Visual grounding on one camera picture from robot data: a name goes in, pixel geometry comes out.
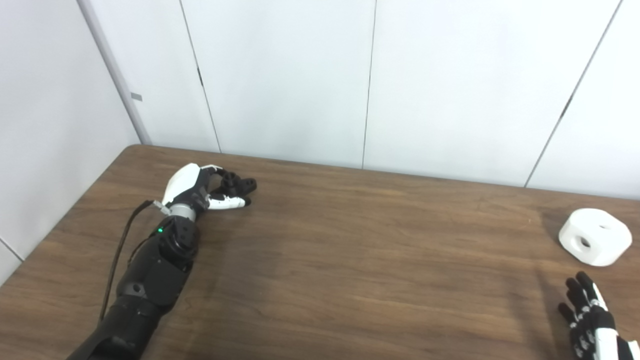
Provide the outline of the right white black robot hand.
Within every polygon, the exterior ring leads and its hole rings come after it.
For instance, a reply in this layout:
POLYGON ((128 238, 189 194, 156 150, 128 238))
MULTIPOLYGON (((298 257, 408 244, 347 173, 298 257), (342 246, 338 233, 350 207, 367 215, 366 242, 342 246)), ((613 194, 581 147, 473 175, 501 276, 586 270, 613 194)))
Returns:
POLYGON ((567 278, 566 298, 557 310, 567 323, 575 360, 638 360, 639 343, 619 334, 598 285, 585 271, 567 278))

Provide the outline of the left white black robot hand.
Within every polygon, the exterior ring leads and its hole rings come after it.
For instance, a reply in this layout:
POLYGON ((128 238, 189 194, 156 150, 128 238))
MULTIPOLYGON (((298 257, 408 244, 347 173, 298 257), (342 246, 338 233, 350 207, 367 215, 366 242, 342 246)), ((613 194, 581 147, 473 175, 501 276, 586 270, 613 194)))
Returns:
POLYGON ((241 178, 214 164, 199 166, 191 162, 172 175, 162 201, 154 204, 168 217, 194 222, 207 211, 249 207, 249 194, 257 188, 254 178, 241 178))

